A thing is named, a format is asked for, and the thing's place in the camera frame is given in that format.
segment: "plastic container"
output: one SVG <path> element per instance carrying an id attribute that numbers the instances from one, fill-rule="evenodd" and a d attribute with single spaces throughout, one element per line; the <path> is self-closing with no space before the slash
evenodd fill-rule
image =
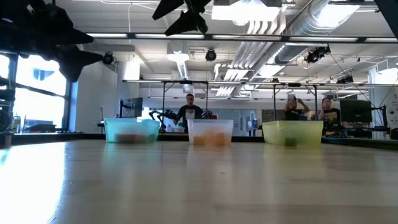
<path id="1" fill-rule="evenodd" d="M 160 122 L 151 119 L 105 118 L 108 143 L 149 143 L 157 140 Z"/>
<path id="2" fill-rule="evenodd" d="M 262 124 L 266 143 L 276 146 L 320 147 L 323 121 L 273 121 Z"/>
<path id="3" fill-rule="evenodd" d="M 189 142 L 194 145 L 229 146 L 233 120 L 189 119 Z"/>

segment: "translucent plastic bin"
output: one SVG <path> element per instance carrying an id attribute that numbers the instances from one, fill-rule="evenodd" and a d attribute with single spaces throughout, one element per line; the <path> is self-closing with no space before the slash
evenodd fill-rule
<path id="1" fill-rule="evenodd" d="M 323 121 L 273 121 L 262 124 L 266 143 L 276 146 L 320 147 Z"/>
<path id="2" fill-rule="evenodd" d="M 105 118 L 108 143 L 149 143 L 157 140 L 160 122 L 151 119 Z"/>
<path id="3" fill-rule="evenodd" d="M 194 145 L 229 146 L 233 126 L 233 120 L 190 119 L 189 142 Z"/>

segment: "dark t-shirt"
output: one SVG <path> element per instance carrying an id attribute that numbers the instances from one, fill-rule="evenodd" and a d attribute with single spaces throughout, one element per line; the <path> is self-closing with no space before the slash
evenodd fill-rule
<path id="1" fill-rule="evenodd" d="M 340 110 L 336 108 L 323 110 L 323 120 L 328 121 L 329 124 L 340 124 Z"/>
<path id="2" fill-rule="evenodd" d="M 303 110 L 288 110 L 284 111 L 285 113 L 285 120 L 286 121 L 299 121 L 300 115 L 303 113 Z"/>
<path id="3" fill-rule="evenodd" d="M 182 122 L 185 128 L 185 133 L 188 133 L 188 119 L 200 119 L 203 110 L 199 106 L 188 106 L 185 105 L 178 111 L 178 117 L 182 118 Z"/>

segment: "computer monitor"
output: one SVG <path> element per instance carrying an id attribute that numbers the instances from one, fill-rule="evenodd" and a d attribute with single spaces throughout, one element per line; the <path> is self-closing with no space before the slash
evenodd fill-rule
<path id="1" fill-rule="evenodd" d="M 341 121 L 345 122 L 372 122 L 372 106 L 370 101 L 341 100 Z"/>
<path id="2" fill-rule="evenodd" d="M 142 97 L 120 100 L 120 118 L 138 118 L 142 116 Z"/>

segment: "wooden table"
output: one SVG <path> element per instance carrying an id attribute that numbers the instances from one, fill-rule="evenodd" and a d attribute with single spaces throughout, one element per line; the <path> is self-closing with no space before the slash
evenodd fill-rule
<path id="1" fill-rule="evenodd" d="M 398 154 L 84 140 L 0 151 L 0 223 L 398 223 Z"/>

